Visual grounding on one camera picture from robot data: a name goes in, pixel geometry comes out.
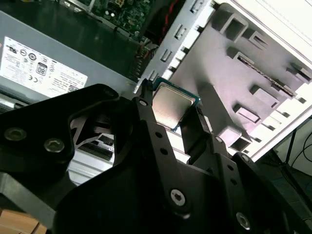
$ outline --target motherboard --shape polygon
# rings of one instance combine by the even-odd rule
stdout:
[[[141,36],[141,29],[152,9],[154,0],[96,0],[92,13],[129,33]]]

